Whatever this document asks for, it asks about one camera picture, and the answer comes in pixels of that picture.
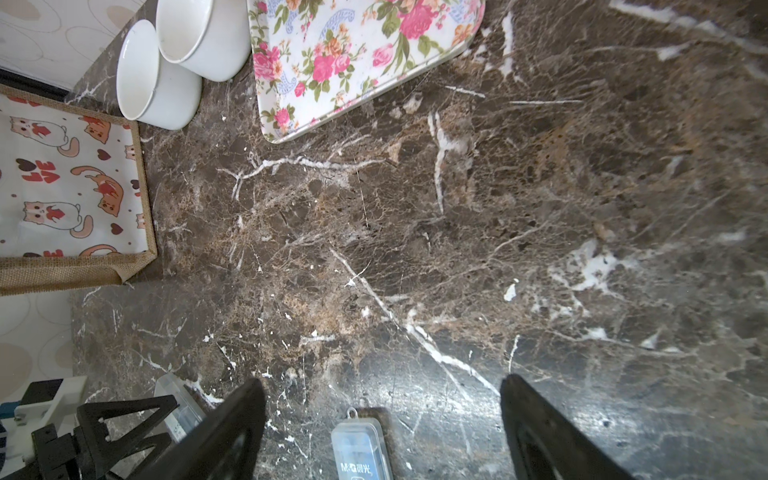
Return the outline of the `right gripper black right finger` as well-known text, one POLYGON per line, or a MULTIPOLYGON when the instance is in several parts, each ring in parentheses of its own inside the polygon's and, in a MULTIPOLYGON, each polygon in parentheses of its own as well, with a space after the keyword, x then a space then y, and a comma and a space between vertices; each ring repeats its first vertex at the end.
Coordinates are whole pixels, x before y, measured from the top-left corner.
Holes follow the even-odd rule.
POLYGON ((500 407, 518 479, 631 477, 523 377, 510 374, 502 381, 500 407))

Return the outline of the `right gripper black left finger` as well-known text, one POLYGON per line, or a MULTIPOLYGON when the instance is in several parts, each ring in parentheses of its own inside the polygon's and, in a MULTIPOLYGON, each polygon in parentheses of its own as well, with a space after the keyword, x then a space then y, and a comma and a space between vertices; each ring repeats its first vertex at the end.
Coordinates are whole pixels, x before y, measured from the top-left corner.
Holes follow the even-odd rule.
MULTIPOLYGON (((172 440, 170 448, 133 479, 251 479, 267 421, 261 381, 247 380, 205 414, 180 443, 172 440)), ((156 433, 168 433, 164 422, 156 433)))

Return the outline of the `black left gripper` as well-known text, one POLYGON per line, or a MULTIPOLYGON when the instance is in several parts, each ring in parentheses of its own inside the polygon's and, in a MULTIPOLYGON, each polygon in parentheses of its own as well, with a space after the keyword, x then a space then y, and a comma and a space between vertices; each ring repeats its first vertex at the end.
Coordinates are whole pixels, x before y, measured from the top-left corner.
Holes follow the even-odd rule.
POLYGON ((120 461, 145 457, 128 477, 155 463, 172 444, 154 429, 177 407, 172 395, 137 400, 83 403, 87 379, 68 377, 30 383, 17 402, 1 405, 3 479, 117 479, 120 461), (138 423, 114 432, 111 420, 138 423))

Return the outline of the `clear compass case blue front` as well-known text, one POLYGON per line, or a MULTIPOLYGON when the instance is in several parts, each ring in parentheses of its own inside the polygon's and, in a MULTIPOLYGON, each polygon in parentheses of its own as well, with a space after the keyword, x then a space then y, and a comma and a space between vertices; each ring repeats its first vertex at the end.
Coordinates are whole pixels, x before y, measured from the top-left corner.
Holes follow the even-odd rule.
POLYGON ((393 473, 381 423, 361 417, 354 407, 331 432, 338 478, 392 480, 393 473))

